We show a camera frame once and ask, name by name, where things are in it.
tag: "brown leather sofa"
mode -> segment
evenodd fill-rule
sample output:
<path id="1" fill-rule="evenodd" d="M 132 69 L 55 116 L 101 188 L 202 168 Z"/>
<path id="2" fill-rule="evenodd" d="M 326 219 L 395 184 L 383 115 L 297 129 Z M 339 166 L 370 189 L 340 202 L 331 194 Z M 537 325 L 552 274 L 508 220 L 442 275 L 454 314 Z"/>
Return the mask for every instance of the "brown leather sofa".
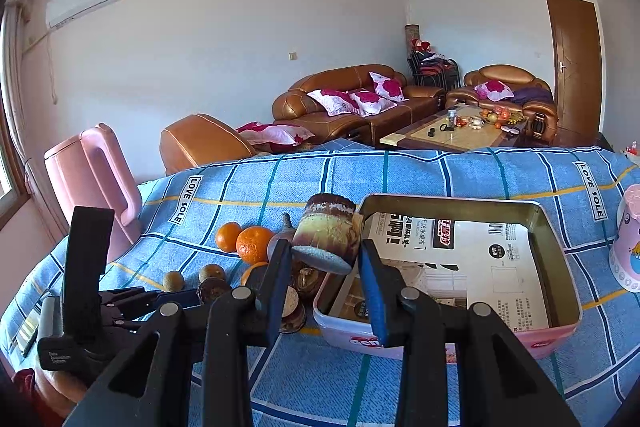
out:
<path id="1" fill-rule="evenodd" d="M 407 100 L 373 116 L 329 116 L 318 102 L 306 95 L 316 89 L 352 92 L 365 88 L 373 91 L 374 85 L 369 71 L 398 80 Z M 361 143 L 377 145 L 383 136 L 441 110 L 444 94 L 445 91 L 440 87 L 407 85 L 404 75 L 389 66 L 365 64 L 322 71 L 302 78 L 276 98 L 271 112 L 275 123 L 296 124 L 307 128 L 316 135 L 311 139 L 315 143 L 347 137 Z"/>
<path id="2" fill-rule="evenodd" d="M 517 91 L 523 87 L 539 86 L 551 92 L 549 85 L 527 70 L 510 66 L 508 64 L 494 64 L 485 66 L 478 71 L 470 71 L 465 75 L 464 86 L 452 89 L 447 93 L 446 107 L 451 107 L 457 103 L 466 103 L 478 107 L 492 109 L 495 105 L 508 107 L 510 109 L 521 110 L 524 117 L 529 120 L 527 125 L 527 136 L 553 143 L 558 134 L 558 110 L 556 106 L 546 102 L 527 102 L 518 105 L 509 100 L 492 102 L 491 100 L 481 100 L 474 91 L 474 86 L 484 84 L 489 80 L 500 80 Z"/>
<path id="3" fill-rule="evenodd" d="M 207 163 L 241 160 L 256 154 L 235 129 L 207 114 L 190 114 L 160 134 L 160 157 L 167 176 Z"/>

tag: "screw head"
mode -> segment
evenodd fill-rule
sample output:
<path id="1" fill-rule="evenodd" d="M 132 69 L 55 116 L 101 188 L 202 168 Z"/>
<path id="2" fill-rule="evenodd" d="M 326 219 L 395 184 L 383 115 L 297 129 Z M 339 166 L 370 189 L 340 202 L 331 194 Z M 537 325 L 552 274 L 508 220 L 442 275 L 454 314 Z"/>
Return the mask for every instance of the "screw head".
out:
<path id="1" fill-rule="evenodd" d="M 420 290 L 413 288 L 412 286 L 406 286 L 400 291 L 400 296 L 408 301 L 415 301 L 420 296 Z"/>
<path id="2" fill-rule="evenodd" d="M 491 315 L 491 306 L 484 302 L 476 302 L 476 304 L 473 305 L 473 309 L 474 313 L 481 317 L 488 317 Z"/>
<path id="3" fill-rule="evenodd" d="M 243 301 L 244 299 L 248 299 L 251 297 L 251 289 L 247 288 L 247 286 L 238 286 L 238 288 L 234 288 L 231 292 L 231 296 L 234 299 L 238 299 L 239 301 Z"/>
<path id="4" fill-rule="evenodd" d="M 162 317 L 171 317 L 178 311 L 178 304 L 175 302 L 167 302 L 160 306 L 160 314 Z"/>

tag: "wooden door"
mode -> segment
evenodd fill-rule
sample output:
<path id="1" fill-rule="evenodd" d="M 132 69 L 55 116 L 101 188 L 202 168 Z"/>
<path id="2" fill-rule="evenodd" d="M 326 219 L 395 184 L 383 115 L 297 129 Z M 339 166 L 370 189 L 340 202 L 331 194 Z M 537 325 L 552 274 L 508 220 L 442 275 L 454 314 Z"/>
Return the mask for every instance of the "wooden door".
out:
<path id="1" fill-rule="evenodd" d="M 559 127 L 598 135 L 602 103 L 602 60 L 595 6 L 581 0 L 546 0 L 556 59 Z"/>

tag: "window frame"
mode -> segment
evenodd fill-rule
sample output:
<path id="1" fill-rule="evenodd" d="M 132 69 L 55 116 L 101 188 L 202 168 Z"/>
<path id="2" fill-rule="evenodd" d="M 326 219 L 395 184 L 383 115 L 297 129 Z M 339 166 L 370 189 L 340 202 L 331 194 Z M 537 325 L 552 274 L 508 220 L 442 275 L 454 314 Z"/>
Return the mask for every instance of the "window frame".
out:
<path id="1" fill-rule="evenodd" d="M 11 191 L 0 196 L 0 230 L 2 230 L 30 198 L 24 184 L 24 168 L 15 150 L 14 142 L 11 140 L 2 100 L 0 100 L 0 162 L 4 164 L 11 185 Z"/>

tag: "pink chair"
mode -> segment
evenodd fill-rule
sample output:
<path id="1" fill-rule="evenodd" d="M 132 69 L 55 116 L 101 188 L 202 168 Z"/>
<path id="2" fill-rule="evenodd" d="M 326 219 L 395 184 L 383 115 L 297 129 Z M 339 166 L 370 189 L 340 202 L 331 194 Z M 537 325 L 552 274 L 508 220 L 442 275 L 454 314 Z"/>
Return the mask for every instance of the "pink chair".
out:
<path id="1" fill-rule="evenodd" d="M 99 123 L 48 150 L 44 163 L 68 222 L 77 205 L 115 210 L 107 263 L 129 250 L 140 237 L 142 197 L 113 130 Z"/>

